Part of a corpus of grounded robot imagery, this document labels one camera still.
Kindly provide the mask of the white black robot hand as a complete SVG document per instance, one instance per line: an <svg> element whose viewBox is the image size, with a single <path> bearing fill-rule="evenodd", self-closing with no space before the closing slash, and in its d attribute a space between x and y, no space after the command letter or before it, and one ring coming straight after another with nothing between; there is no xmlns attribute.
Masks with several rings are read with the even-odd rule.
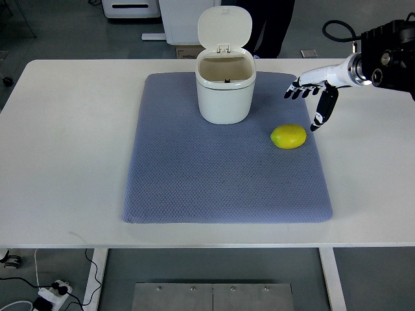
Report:
<svg viewBox="0 0 415 311"><path fill-rule="evenodd" d="M352 85L346 63L330 65L300 75L286 90L284 98L294 100L300 95L305 98L309 94L317 95L319 91L322 92L314 121L310 125L310 130L314 132L329 120L337 103L338 88Z"/></svg>

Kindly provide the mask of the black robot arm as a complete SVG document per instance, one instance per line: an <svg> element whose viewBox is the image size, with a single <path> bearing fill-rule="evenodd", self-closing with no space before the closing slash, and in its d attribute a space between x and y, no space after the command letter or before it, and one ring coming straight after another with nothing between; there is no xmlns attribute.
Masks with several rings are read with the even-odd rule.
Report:
<svg viewBox="0 0 415 311"><path fill-rule="evenodd" d="M348 38L337 38L327 31L331 24L349 30ZM339 20L327 21L322 27L325 37L336 42L360 41L361 72L375 87L404 91L414 96L414 13L406 19L389 23L356 35L353 28Z"/></svg>

